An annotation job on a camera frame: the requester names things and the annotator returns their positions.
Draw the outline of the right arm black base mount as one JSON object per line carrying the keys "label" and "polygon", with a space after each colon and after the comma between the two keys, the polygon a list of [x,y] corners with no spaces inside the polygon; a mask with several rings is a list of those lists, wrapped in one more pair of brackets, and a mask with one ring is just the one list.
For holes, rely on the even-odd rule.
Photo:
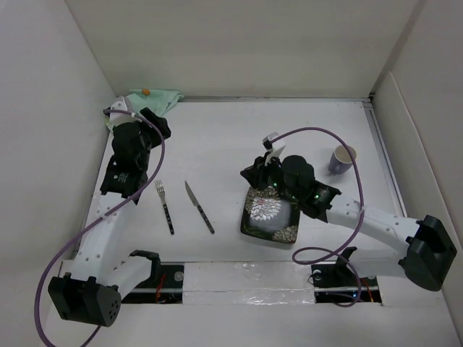
{"label": "right arm black base mount", "polygon": [[307,282],[314,286],[316,304],[349,304],[355,298],[359,303],[382,303],[377,278],[361,278],[358,291],[354,273],[346,265],[318,264],[311,271]]}

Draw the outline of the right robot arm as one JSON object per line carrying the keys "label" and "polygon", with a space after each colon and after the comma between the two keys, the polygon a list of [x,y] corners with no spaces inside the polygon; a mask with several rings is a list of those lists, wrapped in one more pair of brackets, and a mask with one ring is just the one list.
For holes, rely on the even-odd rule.
{"label": "right robot arm", "polygon": [[390,252],[349,248],[350,260],[338,263],[334,275],[349,285],[362,277],[404,277],[428,291],[440,291],[456,257],[456,247],[443,223],[400,217],[361,205],[339,189],[315,179],[313,167],[299,155],[267,162],[258,157],[241,171],[253,189],[273,188],[306,216],[358,230],[391,248]]}

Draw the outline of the fork with black dotted handle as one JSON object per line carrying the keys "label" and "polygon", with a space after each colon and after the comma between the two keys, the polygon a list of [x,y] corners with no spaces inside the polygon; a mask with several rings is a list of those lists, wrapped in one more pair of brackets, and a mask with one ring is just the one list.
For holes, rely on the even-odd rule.
{"label": "fork with black dotted handle", "polygon": [[165,192],[165,189],[163,187],[163,184],[162,184],[161,180],[155,180],[155,186],[156,186],[158,196],[161,199],[161,204],[163,206],[163,211],[164,211],[164,214],[166,216],[166,222],[167,222],[167,225],[169,227],[169,232],[170,232],[171,235],[174,235],[174,227],[173,227],[173,223],[171,221],[171,216],[170,216],[168,205],[167,205],[167,202],[166,202],[166,192]]}

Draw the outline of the knife with black dotted handle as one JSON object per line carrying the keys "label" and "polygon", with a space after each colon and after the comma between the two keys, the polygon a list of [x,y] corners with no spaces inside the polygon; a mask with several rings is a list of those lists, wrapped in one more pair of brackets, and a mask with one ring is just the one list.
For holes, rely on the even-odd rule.
{"label": "knife with black dotted handle", "polygon": [[193,193],[190,185],[187,183],[187,181],[184,181],[184,185],[185,185],[185,189],[186,189],[186,192],[187,192],[187,195],[189,196],[192,204],[197,208],[201,218],[203,219],[203,221],[205,222],[208,230],[210,231],[211,234],[215,234],[215,230],[211,224],[211,222],[209,221],[207,215],[205,214],[202,206],[200,205],[200,203],[198,202],[195,194]]}

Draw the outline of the green cartoon print cloth placemat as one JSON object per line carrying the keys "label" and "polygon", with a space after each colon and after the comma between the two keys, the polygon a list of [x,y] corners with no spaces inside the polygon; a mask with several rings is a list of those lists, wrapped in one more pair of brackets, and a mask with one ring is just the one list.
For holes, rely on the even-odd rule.
{"label": "green cartoon print cloth placemat", "polygon": [[[163,116],[171,108],[183,99],[184,95],[178,90],[157,90],[157,89],[131,89],[128,97],[132,104],[132,113],[140,115],[140,110],[148,107],[157,116]],[[110,132],[113,128],[127,121],[133,121],[130,116],[124,113],[110,113],[105,115],[105,125]]]}

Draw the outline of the black floral square plate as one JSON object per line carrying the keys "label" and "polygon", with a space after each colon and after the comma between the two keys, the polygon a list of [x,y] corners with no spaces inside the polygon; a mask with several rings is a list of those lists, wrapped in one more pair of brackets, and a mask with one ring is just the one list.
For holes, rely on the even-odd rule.
{"label": "black floral square plate", "polygon": [[294,244],[300,224],[300,210],[283,200],[273,187],[250,187],[245,198],[240,231],[257,239]]}

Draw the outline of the purple ceramic mug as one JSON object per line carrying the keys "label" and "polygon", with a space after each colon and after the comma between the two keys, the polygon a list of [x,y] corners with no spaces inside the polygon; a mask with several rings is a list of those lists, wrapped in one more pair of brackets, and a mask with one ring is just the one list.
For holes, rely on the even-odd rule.
{"label": "purple ceramic mug", "polygon": [[336,147],[331,155],[328,164],[328,171],[333,175],[345,174],[352,166],[353,160],[357,158],[357,152],[353,147],[340,145]]}

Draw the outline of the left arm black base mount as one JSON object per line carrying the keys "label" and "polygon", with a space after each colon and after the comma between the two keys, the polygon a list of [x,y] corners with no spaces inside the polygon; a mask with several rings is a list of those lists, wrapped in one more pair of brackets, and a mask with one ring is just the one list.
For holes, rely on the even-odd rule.
{"label": "left arm black base mount", "polygon": [[162,263],[158,279],[139,284],[123,304],[181,304],[183,301],[184,263]]}

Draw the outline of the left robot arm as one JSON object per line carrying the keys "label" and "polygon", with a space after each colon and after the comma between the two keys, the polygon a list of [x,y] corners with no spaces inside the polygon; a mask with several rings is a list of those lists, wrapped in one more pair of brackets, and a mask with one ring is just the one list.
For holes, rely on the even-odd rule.
{"label": "left robot arm", "polygon": [[113,155],[100,188],[96,225],[79,237],[69,272],[53,277],[48,293],[63,320],[109,327],[123,298],[139,284],[151,287],[161,279],[157,253],[135,250],[118,262],[117,244],[127,216],[155,178],[147,173],[150,152],[165,147],[171,130],[167,120],[149,108],[140,113],[108,108],[104,113],[128,120],[113,128]]}

